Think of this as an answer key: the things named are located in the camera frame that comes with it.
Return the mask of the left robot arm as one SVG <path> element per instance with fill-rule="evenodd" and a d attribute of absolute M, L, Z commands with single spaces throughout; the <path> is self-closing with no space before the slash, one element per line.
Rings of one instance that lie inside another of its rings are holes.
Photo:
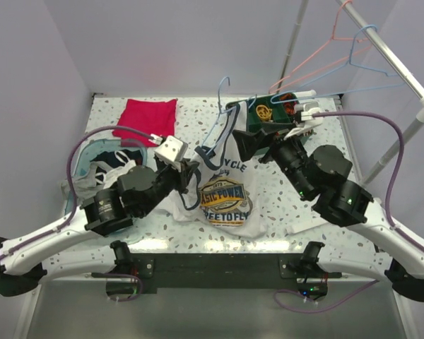
<path fill-rule="evenodd" d="M 146 217 L 172 191 L 187 192 L 190 179 L 199 172 L 199 163 L 187 159 L 179 169 L 161 160 L 156 166 L 131 168 L 72 214 L 33 234 L 0 237 L 0 295 L 22 295 L 50 280 L 82 273 L 131 278 L 137 265 L 126 242 L 114 240 L 85 251 L 71 247 L 130 228 L 134 219 Z"/>

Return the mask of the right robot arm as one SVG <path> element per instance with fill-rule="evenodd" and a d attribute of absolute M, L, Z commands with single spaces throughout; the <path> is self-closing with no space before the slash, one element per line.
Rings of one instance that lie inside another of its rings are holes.
<path fill-rule="evenodd" d="M 304 149 L 298 136 L 320 125 L 323 117 L 314 114 L 297 126 L 266 122 L 255 133 L 232 133 L 241 160 L 266 149 L 259 161 L 275 162 L 300 199 L 313 202 L 313 211 L 323 220 L 359 234 L 378 248 L 364 256 L 309 242 L 291 269 L 311 278 L 350 273 L 387 281 L 401 296 L 424 302 L 424 239 L 395 222 L 386 206 L 348 179 L 353 164 L 336 146 L 322 145 L 311 154 Z"/>

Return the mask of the white graphic tank top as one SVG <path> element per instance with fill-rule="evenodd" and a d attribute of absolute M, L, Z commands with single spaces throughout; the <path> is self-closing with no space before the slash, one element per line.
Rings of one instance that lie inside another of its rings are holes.
<path fill-rule="evenodd" d="M 155 210 L 178 222 L 200 221 L 229 234 L 257 238 L 267 231 L 260 216 L 255 160 L 240 159 L 232 133 L 245 130 L 247 103 L 237 102 L 226 114 L 224 127 L 211 148 L 197 146 L 199 163 L 186 194 L 173 191 Z"/>

